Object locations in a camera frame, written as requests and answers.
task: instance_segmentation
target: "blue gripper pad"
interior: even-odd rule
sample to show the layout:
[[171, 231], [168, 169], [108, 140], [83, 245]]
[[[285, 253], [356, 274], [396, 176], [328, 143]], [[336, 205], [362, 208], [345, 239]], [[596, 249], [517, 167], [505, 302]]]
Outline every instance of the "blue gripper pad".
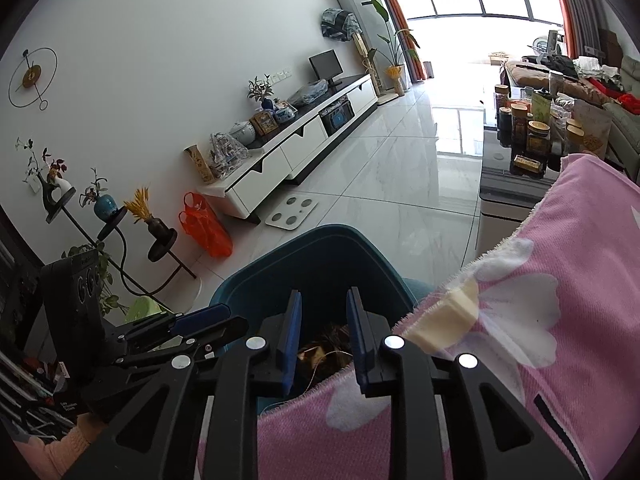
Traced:
[[282, 391], [289, 395], [296, 372], [296, 359], [300, 342], [300, 326], [302, 325], [302, 294], [297, 292], [285, 313], [283, 330], [287, 330], [284, 345], [278, 345], [278, 367], [282, 370]]
[[177, 318], [169, 332], [173, 336], [181, 335], [182, 337], [187, 337], [198, 330], [215, 325], [229, 317], [231, 317], [229, 307], [219, 303]]
[[360, 390], [364, 391], [369, 386], [367, 379], [367, 351], [364, 344], [364, 334], [360, 324], [361, 317], [358, 315], [358, 306], [351, 290], [347, 291], [347, 323], [349, 325], [349, 339], [351, 352], [353, 353], [353, 364], [356, 371], [356, 380], [360, 385]]

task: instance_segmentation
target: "white drawer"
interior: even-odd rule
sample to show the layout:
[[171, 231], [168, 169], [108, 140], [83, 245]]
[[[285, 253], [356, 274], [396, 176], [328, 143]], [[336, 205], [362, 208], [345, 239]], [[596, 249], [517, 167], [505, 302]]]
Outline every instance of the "white drawer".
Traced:
[[289, 165], [295, 168], [327, 139], [324, 124], [319, 116], [314, 117], [307, 124], [299, 128], [280, 147], [287, 157]]
[[291, 166], [278, 147], [261, 161], [262, 170], [249, 172], [234, 184], [232, 189], [251, 212], [290, 173]]
[[376, 99], [376, 93], [373, 90], [373, 85], [370, 80], [365, 81], [359, 87], [351, 90], [347, 96], [349, 97], [351, 108], [353, 108], [355, 115], [360, 113], [364, 107]]

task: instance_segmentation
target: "metal screw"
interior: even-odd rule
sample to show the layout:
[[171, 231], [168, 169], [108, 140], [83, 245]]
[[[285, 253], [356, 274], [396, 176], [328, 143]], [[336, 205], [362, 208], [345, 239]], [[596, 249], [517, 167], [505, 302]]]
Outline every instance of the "metal screw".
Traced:
[[465, 368], [475, 368], [478, 366], [478, 358], [471, 354], [462, 354], [458, 357], [458, 362], [460, 363], [460, 366]]
[[191, 358], [188, 355], [177, 355], [171, 360], [171, 366], [176, 370], [186, 368], [191, 364]]
[[246, 343], [245, 343], [246, 347], [250, 350], [259, 350], [260, 348], [263, 348], [266, 344], [267, 342], [264, 340], [264, 338], [260, 337], [259, 335], [250, 337], [249, 339], [246, 340]]
[[387, 348], [393, 348], [397, 350], [404, 346], [404, 339], [397, 335], [389, 335], [385, 337], [385, 346]]

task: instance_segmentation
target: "orange plastic bag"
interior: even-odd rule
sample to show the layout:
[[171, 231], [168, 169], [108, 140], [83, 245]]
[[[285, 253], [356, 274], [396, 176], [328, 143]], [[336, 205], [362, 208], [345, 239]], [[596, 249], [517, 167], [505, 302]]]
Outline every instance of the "orange plastic bag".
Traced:
[[[189, 195], [193, 205], [187, 204]], [[229, 233], [200, 193], [185, 193], [184, 211], [180, 212], [178, 218], [184, 232], [206, 249], [209, 256], [229, 256], [234, 250]]]

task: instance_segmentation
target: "wall clock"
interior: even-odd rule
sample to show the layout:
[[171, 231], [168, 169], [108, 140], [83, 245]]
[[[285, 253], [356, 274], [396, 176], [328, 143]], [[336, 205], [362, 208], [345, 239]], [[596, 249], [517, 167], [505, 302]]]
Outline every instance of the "wall clock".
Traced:
[[53, 49], [43, 46], [22, 53], [22, 61], [9, 81], [9, 101], [16, 108], [26, 108], [40, 102], [40, 110], [46, 110], [49, 102], [43, 98], [58, 69], [58, 56]]

